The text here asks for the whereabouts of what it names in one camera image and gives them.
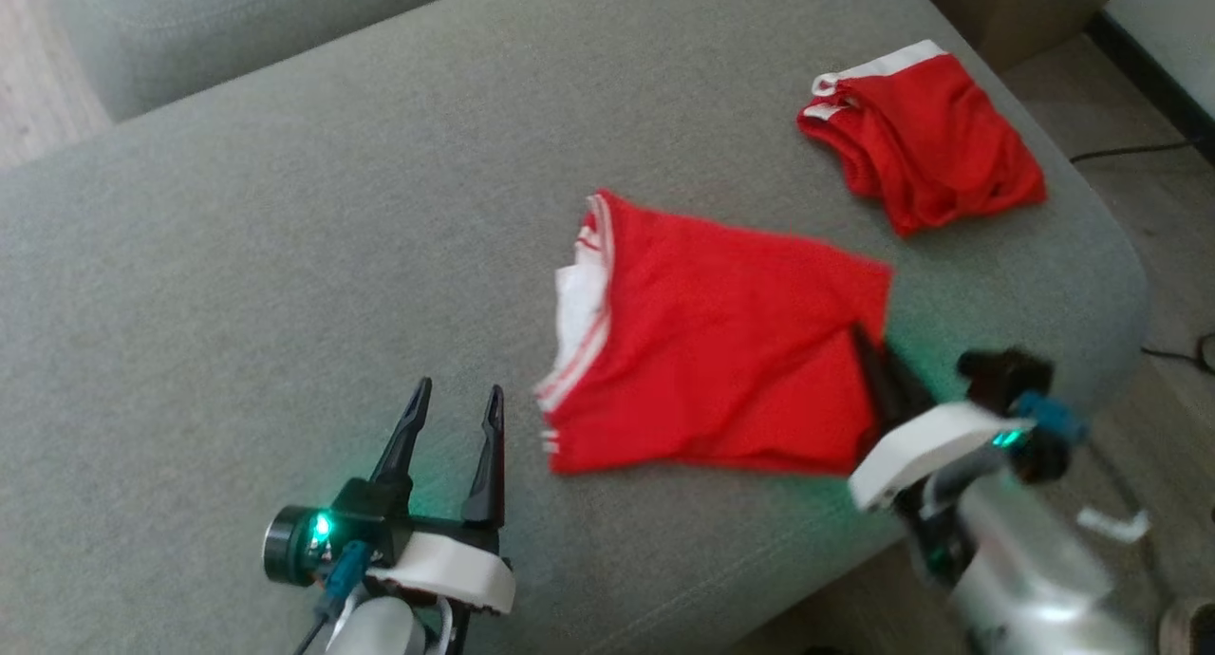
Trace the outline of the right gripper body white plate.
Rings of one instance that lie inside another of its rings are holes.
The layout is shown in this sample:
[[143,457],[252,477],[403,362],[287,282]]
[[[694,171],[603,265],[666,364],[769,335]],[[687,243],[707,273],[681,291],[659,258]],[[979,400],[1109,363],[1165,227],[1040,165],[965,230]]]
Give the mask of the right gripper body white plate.
[[1059,480],[1079,446],[1079,419],[1057,401],[1016,401],[1008,417],[971,401],[936,405],[894,427],[848,478],[863,513],[893,512],[929,582],[956,582],[977,544],[959,512],[987,475],[1025,485]]

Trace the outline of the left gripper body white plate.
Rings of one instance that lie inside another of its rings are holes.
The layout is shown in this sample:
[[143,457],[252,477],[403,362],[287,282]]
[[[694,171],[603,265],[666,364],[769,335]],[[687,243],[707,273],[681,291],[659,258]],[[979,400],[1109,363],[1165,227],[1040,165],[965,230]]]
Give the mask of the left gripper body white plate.
[[405,591],[507,615],[516,582],[495,531],[412,516],[411,489],[352,478],[326,508],[288,506],[270,523],[262,569],[276,583],[321,586],[335,619],[357,589]]

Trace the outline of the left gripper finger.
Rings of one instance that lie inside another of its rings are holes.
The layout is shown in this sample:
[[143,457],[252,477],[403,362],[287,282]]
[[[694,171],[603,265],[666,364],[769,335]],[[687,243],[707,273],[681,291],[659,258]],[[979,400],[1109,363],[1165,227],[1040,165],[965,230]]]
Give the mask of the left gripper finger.
[[470,527],[501,530],[505,524],[505,400],[495,385],[481,422],[484,444],[460,520]]
[[417,439],[428,419],[431,391],[431,378],[422,377],[373,469],[369,479],[373,485],[412,487],[411,463]]

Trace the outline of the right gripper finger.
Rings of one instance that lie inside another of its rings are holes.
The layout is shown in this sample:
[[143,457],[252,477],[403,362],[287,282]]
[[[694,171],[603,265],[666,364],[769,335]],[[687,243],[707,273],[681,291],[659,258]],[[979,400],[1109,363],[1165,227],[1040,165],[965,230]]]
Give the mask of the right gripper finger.
[[886,344],[885,362],[895,395],[894,420],[911,420],[936,407],[936,396],[894,344]]
[[885,437],[904,420],[906,397],[892,373],[885,348],[859,322],[850,323],[850,338],[875,417],[874,433],[877,439]]

